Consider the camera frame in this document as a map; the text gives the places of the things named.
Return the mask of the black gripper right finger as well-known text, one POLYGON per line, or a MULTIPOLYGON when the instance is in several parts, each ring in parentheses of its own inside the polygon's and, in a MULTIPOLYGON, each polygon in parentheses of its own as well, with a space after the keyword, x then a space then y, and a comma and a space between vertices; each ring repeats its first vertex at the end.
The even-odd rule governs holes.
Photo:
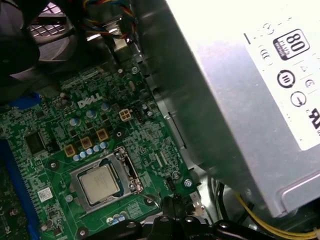
POLYGON ((275 237, 229 220, 219 220, 209 225, 206 220, 191 214, 184 201, 177 199, 177 240, 274 240, 275 237))

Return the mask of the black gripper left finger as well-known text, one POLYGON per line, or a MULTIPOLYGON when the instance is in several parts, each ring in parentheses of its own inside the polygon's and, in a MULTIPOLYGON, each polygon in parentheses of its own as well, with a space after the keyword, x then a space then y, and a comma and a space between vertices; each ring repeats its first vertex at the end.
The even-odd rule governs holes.
POLYGON ((124 220, 98 233, 87 237, 88 240, 179 240, 178 225, 179 202, 166 196, 161 203, 160 215, 151 215, 144 223, 124 220))

